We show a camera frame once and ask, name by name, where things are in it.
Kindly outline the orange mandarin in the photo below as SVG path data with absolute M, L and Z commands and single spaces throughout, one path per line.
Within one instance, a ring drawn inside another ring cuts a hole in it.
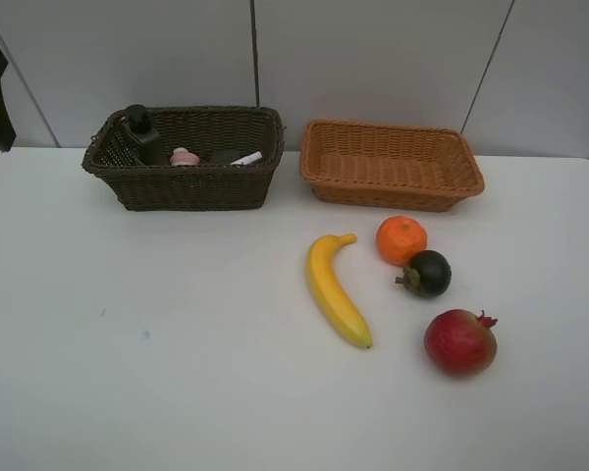
M 404 216 L 386 219 L 378 228 L 376 246 L 381 258 L 394 266 L 403 266 L 416 253 L 427 248 L 426 230 Z

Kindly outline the white marker pink cap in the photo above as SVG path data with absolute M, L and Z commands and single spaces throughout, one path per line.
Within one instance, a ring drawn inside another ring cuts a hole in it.
M 240 157 L 239 159 L 231 162 L 232 166 L 247 166 L 251 164 L 255 164 L 261 161 L 263 158 L 262 153 L 260 151 L 253 152 L 249 155 L 245 155 Z

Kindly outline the red pomegranate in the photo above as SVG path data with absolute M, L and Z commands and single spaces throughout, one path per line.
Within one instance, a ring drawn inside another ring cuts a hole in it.
M 475 376 L 495 360 L 497 340 L 492 328 L 496 318 L 462 309 L 436 316 L 427 327 L 423 345 L 433 364 L 454 377 Z

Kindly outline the pink bottle white cap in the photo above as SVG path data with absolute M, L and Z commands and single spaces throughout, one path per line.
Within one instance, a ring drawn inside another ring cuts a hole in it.
M 173 150 L 170 157 L 172 166 L 196 166 L 200 163 L 200 158 L 183 147 L 178 147 Z

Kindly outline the black whiteboard eraser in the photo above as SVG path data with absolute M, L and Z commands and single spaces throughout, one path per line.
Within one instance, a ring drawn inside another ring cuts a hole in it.
M 214 165 L 231 165 L 240 157 L 241 153 L 237 150 L 219 150 L 212 154 L 210 163 Z

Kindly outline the black plastic bottle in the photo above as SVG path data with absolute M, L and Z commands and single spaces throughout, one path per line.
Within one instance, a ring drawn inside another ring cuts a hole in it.
M 162 137 L 143 105 L 130 105 L 124 110 L 124 127 L 133 143 L 134 161 L 138 166 L 169 164 Z

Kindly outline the yellow banana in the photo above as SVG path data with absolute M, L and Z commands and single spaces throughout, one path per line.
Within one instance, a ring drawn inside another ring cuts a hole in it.
M 334 330 L 351 345 L 369 349 L 373 346 L 370 329 L 339 282 L 333 265 L 340 250 L 356 242 L 355 234 L 319 237 L 307 251 L 305 276 L 314 301 Z

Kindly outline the dark purple mangosteen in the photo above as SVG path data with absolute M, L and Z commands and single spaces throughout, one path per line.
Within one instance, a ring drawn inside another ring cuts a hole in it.
M 395 283 L 410 293 L 432 298 L 443 294 L 450 286 L 452 269 L 448 260 L 434 250 L 423 250 L 414 254 L 402 267 L 402 275 Z

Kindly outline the dark brown wicker basket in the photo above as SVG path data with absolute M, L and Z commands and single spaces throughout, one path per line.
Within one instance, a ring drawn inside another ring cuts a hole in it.
M 138 166 L 124 127 L 124 111 L 110 115 L 92 138 L 83 169 L 103 180 L 130 211 L 234 211 L 263 205 L 284 151 L 280 114 L 268 107 L 151 107 L 166 152 L 184 147 L 196 166 Z M 214 165 L 215 151 L 260 151 L 247 166 Z

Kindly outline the orange wicker basket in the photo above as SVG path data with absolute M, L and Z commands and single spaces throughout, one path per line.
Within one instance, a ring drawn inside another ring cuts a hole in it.
M 315 120 L 299 172 L 321 201 L 445 212 L 485 189 L 465 138 L 438 128 Z

